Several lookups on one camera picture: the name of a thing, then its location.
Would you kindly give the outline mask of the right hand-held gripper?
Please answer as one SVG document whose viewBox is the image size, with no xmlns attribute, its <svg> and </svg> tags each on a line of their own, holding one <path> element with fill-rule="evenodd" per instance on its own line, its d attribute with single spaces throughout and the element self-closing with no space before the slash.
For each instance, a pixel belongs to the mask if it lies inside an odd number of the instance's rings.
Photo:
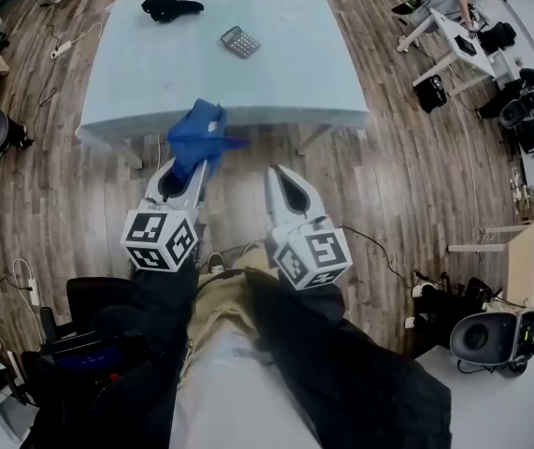
<svg viewBox="0 0 534 449">
<path fill-rule="evenodd" d="M 275 227 L 270 234 L 274 262 L 296 290 L 334 283 L 353 265 L 343 230 L 325 215 L 319 193 L 307 180 L 273 165 L 267 169 L 266 194 Z"/>
</svg>

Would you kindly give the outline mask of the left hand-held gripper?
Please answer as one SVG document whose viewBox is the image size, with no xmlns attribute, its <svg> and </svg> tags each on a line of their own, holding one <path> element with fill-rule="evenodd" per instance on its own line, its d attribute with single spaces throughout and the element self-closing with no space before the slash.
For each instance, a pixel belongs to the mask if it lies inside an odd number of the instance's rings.
<svg viewBox="0 0 534 449">
<path fill-rule="evenodd" d="M 146 199 L 127 214 L 121 245 L 136 269 L 176 273 L 198 245 L 195 225 L 209 180 L 209 161 L 195 166 L 181 193 L 175 162 L 171 158 L 153 174 Z M 166 203 L 171 197 L 174 207 Z"/>
</svg>

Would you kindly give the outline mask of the blue cloth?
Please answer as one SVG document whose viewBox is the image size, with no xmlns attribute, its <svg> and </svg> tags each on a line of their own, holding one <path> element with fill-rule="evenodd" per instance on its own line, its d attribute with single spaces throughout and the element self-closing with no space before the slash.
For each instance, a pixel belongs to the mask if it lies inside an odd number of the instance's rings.
<svg viewBox="0 0 534 449">
<path fill-rule="evenodd" d="M 213 105 L 198 98 L 188 113 L 167 134 L 172 156 L 173 172 L 186 182 L 195 168 L 208 162 L 209 177 L 221 163 L 222 154 L 248 147 L 250 141 L 227 137 L 227 112 L 221 105 Z"/>
</svg>

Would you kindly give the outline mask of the dark grey calculator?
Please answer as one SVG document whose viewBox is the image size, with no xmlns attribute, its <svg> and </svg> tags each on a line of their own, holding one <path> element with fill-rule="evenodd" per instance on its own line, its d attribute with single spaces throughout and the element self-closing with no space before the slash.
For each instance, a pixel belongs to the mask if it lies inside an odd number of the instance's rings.
<svg viewBox="0 0 534 449">
<path fill-rule="evenodd" d="M 248 59 L 261 47 L 258 41 L 245 33 L 237 25 L 224 32 L 220 40 L 229 51 L 241 59 Z"/>
</svg>

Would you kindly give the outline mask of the person's right forearm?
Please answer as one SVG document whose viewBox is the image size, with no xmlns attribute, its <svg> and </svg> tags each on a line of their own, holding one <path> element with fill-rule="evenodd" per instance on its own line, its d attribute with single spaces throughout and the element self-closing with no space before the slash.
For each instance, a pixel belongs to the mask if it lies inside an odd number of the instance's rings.
<svg viewBox="0 0 534 449">
<path fill-rule="evenodd" d="M 337 286 L 297 291 L 258 270 L 246 280 L 259 339 L 280 371 L 345 374 L 393 356 L 344 319 Z"/>
</svg>

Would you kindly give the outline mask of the person's left forearm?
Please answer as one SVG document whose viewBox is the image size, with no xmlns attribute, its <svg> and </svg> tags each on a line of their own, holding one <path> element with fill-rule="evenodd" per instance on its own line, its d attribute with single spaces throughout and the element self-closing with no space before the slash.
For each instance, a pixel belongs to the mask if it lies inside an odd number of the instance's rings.
<svg viewBox="0 0 534 449">
<path fill-rule="evenodd" d="M 104 336 L 140 335 L 154 355 L 180 357 L 197 294 L 198 270 L 192 257 L 176 273 L 139 270 L 133 300 L 100 310 L 92 329 Z"/>
</svg>

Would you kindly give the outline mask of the black bag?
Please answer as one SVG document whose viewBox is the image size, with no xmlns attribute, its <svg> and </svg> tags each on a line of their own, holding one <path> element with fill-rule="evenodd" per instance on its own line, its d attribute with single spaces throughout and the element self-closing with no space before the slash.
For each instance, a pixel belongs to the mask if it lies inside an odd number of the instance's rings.
<svg viewBox="0 0 534 449">
<path fill-rule="evenodd" d="M 490 55 L 512 47 L 515 44 L 516 32 L 508 22 L 497 22 L 490 29 L 479 30 L 477 37 L 484 52 Z"/>
<path fill-rule="evenodd" d="M 447 103 L 447 94 L 440 75 L 423 80 L 413 90 L 421 109 L 426 113 L 431 113 L 434 109 L 441 108 Z"/>
</svg>

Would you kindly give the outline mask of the black cap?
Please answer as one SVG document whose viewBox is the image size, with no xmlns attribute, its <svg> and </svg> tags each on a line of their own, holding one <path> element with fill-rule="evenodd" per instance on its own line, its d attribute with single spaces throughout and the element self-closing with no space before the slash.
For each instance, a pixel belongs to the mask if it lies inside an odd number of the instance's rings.
<svg viewBox="0 0 534 449">
<path fill-rule="evenodd" d="M 186 15 L 197 15 L 204 11 L 203 4 L 190 0 L 144 0 L 142 10 L 153 21 L 159 23 L 173 22 Z"/>
</svg>

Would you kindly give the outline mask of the black waist pack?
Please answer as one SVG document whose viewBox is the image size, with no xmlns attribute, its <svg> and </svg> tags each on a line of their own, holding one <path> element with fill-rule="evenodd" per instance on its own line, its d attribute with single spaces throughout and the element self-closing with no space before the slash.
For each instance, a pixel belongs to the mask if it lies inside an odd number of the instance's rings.
<svg viewBox="0 0 534 449">
<path fill-rule="evenodd" d="M 147 361 L 150 347 L 137 333 L 107 335 L 94 331 L 46 342 L 41 354 L 67 373 L 104 378 L 123 374 Z"/>
</svg>

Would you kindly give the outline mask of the person's torso and legs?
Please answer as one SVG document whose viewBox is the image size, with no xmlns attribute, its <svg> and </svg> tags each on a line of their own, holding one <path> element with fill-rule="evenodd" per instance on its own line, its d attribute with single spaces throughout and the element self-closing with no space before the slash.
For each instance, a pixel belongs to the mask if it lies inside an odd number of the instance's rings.
<svg viewBox="0 0 534 449">
<path fill-rule="evenodd" d="M 35 449 L 452 448 L 449 388 L 404 355 L 383 347 L 393 356 L 345 374 L 280 371 L 259 339 L 247 270 L 291 287 L 260 243 L 232 266 L 214 253 L 180 357 L 150 350 L 94 384 L 24 353 Z"/>
</svg>

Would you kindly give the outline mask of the wooden desk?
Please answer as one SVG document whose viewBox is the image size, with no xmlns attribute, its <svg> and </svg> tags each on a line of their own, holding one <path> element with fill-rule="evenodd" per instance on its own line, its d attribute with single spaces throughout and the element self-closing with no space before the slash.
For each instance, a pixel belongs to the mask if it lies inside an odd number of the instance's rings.
<svg viewBox="0 0 534 449">
<path fill-rule="evenodd" d="M 503 298 L 522 307 L 534 305 L 534 223 L 492 226 L 485 236 L 508 235 L 506 242 L 450 244 L 448 253 L 506 253 L 506 281 Z"/>
</svg>

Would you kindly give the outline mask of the black tablet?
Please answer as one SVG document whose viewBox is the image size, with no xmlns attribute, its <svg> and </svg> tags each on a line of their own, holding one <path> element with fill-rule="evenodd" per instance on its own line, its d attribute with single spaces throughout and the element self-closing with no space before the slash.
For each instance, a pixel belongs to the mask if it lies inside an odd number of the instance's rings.
<svg viewBox="0 0 534 449">
<path fill-rule="evenodd" d="M 456 36 L 455 43 L 461 52 L 471 57 L 474 57 L 478 54 L 475 46 L 472 44 L 472 42 L 469 39 L 465 39 L 462 36 Z"/>
</svg>

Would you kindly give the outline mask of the white desk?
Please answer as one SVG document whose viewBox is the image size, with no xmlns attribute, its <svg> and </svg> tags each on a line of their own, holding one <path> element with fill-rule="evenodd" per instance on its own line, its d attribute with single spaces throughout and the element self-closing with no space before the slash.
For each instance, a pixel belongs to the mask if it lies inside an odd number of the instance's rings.
<svg viewBox="0 0 534 449">
<path fill-rule="evenodd" d="M 494 79 L 496 73 L 491 63 L 489 62 L 488 57 L 485 55 L 481 44 L 477 38 L 471 38 L 469 36 L 469 31 L 450 19 L 441 14 L 435 9 L 429 10 L 429 15 L 421 22 L 410 34 L 408 34 L 403 41 L 397 46 L 397 51 L 402 52 L 406 50 L 410 44 L 421 34 L 435 23 L 438 26 L 441 34 L 445 38 L 446 42 L 449 45 L 449 51 L 440 58 L 429 70 L 424 74 L 418 77 L 412 82 L 412 87 L 416 87 L 418 84 L 422 83 L 424 80 L 438 75 L 441 71 L 447 69 L 451 64 L 456 61 L 461 61 L 463 64 L 470 66 L 476 71 L 476 75 L 467 80 L 466 82 L 454 87 L 448 91 L 449 96 L 454 96 L 466 91 L 471 86 L 474 86 L 477 83 L 480 83 L 487 78 Z M 465 51 L 462 51 L 455 41 L 455 39 L 460 36 L 465 39 L 475 50 L 473 55 L 468 54 Z"/>
</svg>

